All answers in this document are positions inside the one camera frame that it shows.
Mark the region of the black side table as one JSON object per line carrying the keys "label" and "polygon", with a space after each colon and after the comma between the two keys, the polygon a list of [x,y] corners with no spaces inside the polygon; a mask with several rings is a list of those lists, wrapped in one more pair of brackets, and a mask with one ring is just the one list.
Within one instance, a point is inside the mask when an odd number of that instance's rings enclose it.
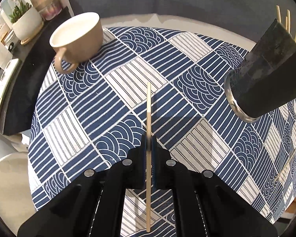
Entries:
{"label": "black side table", "polygon": [[68,8],[52,20],[26,45],[17,45],[13,56],[21,63],[10,79],[1,103],[0,133],[14,135],[31,127],[39,90],[55,56],[49,40],[52,33],[70,18]]}

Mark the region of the black utensil cup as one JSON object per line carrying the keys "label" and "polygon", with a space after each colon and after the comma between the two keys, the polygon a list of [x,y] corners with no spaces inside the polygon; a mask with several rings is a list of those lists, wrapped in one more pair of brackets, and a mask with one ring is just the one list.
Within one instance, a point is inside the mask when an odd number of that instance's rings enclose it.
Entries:
{"label": "black utensil cup", "polygon": [[238,67],[224,77],[233,112],[242,121],[261,116],[296,98],[296,42],[274,20]]}

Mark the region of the grey fabric sofa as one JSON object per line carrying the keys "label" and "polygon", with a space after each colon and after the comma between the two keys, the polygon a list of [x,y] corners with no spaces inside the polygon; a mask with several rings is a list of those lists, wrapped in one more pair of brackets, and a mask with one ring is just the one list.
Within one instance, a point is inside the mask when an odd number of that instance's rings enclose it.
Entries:
{"label": "grey fabric sofa", "polygon": [[294,0],[69,0],[74,13],[95,11],[103,18],[129,14],[159,14],[190,18],[258,41],[276,18],[291,15],[296,32]]}

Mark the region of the beige ceramic mug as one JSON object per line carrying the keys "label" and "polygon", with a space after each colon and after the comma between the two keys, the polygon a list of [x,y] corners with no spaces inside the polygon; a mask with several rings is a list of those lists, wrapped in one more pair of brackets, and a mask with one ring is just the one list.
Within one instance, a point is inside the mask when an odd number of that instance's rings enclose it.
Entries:
{"label": "beige ceramic mug", "polygon": [[103,27],[96,12],[84,12],[63,22],[50,36],[50,46],[56,52],[54,67],[69,74],[95,56],[103,45]]}

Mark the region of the white pot succulent plant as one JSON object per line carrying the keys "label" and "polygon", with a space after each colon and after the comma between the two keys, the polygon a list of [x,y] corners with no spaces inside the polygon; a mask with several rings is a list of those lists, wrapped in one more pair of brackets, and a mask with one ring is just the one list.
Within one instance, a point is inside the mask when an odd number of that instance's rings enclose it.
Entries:
{"label": "white pot succulent plant", "polygon": [[18,1],[9,15],[12,29],[21,44],[32,40],[43,28],[44,21],[39,12],[29,3]]}

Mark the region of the blue white patterned tablecloth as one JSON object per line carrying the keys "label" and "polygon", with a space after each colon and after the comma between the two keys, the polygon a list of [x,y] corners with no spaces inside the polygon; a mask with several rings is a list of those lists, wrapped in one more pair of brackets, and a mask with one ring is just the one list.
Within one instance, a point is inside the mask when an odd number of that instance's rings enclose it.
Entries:
{"label": "blue white patterned tablecloth", "polygon": [[31,123],[36,213],[18,236],[277,236],[296,197],[296,40],[104,30],[53,61]]}

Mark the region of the beige candle jar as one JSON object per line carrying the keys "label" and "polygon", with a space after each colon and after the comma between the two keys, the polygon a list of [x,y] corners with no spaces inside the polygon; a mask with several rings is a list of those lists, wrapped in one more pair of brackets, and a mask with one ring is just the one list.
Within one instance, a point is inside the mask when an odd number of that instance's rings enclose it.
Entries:
{"label": "beige candle jar", "polygon": [[44,21],[50,21],[62,11],[61,0],[30,0]]}

